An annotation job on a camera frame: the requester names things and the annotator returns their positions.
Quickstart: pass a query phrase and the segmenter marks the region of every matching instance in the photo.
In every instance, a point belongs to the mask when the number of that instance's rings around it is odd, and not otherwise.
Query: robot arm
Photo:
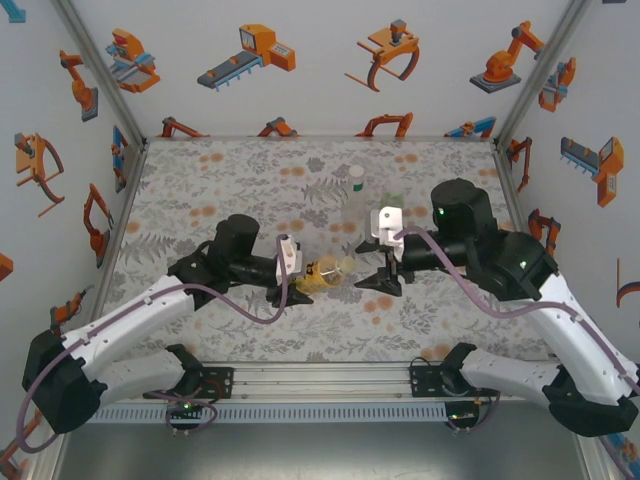
[[[561,364],[498,357],[461,343],[442,363],[448,389],[490,388],[517,395],[546,406],[565,427],[584,436],[628,430],[638,413],[629,400],[637,388],[638,368],[582,309],[542,245],[528,234],[499,230],[486,192],[471,182],[444,182],[431,199],[438,231],[430,235],[415,227],[401,232],[399,209],[372,214],[372,233],[386,253],[386,266],[356,286],[400,296],[398,276],[411,283],[416,271],[446,266],[461,280],[453,267],[464,266],[467,280],[511,311],[491,310],[463,285],[474,303],[497,318],[528,318]]]
[[[145,392],[170,390],[185,396],[196,391],[202,366],[182,345],[146,358],[115,360],[153,331],[193,313],[215,297],[242,311],[222,297],[232,286],[266,287],[267,298],[278,307],[274,318],[286,306],[309,303],[293,285],[285,282],[286,288],[278,287],[286,276],[302,270],[299,245],[290,236],[280,240],[281,261],[252,255],[258,230],[251,217],[232,215],[218,224],[213,241],[178,260],[167,275],[136,298],[62,338],[50,330],[34,338],[22,384],[33,393],[36,406],[54,432],[74,430],[100,407]],[[66,356],[51,366],[63,353]]]

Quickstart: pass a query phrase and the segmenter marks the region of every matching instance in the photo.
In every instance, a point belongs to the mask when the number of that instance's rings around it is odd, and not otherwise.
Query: clear plastic bottle
[[[307,295],[337,287],[355,269],[356,261],[351,257],[338,260],[334,255],[325,255],[307,265],[304,277],[296,278],[296,287],[299,292]]]
[[[353,165],[349,169],[347,200],[342,207],[342,221],[363,229],[367,212],[367,190],[364,188],[364,168]]]

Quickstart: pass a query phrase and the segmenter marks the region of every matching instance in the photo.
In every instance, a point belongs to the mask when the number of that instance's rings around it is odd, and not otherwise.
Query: gray metal panel
[[[434,423],[217,425],[188,439],[155,425],[86,425],[69,435],[57,478],[576,480],[573,438],[525,403],[501,405],[468,437]]]
[[[364,422],[444,422],[444,403],[219,403],[218,424],[294,424],[294,423],[364,423]],[[167,406],[164,403],[120,403],[108,405],[89,420],[92,424],[160,424],[164,425]],[[175,425],[205,422],[212,411],[204,409],[189,419],[177,419]]]

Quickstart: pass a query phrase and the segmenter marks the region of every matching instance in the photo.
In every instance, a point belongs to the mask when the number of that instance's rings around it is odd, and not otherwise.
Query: white bottle cap
[[[362,183],[364,180],[364,168],[360,165],[353,165],[349,168],[349,176],[354,181],[354,183]]]
[[[349,168],[349,180],[351,181],[354,192],[362,190],[364,184],[364,168],[360,165],[353,165]]]

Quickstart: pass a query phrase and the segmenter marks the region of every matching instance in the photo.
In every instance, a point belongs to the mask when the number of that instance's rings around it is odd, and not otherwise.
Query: patterned table surface
[[[305,261],[353,254],[361,228],[341,223],[343,186],[351,165],[366,171],[373,208],[385,189],[405,195],[405,218],[428,229],[430,192],[462,177],[484,188],[494,216],[511,225],[489,143],[155,141],[150,145],[104,311],[133,298],[177,258],[215,236],[216,224],[245,213],[261,225],[254,252],[275,255],[275,236],[293,233]],[[156,331],[130,353],[147,355],[183,343],[201,361],[407,361],[441,359],[457,342],[528,360],[547,358],[540,337],[520,319],[493,320],[464,297],[450,277],[429,272],[404,287],[402,298],[358,290],[353,282],[383,265],[380,254],[358,256],[345,285],[316,294],[271,326],[256,325],[220,302]],[[273,310],[263,289],[242,286],[229,297],[263,318]]]

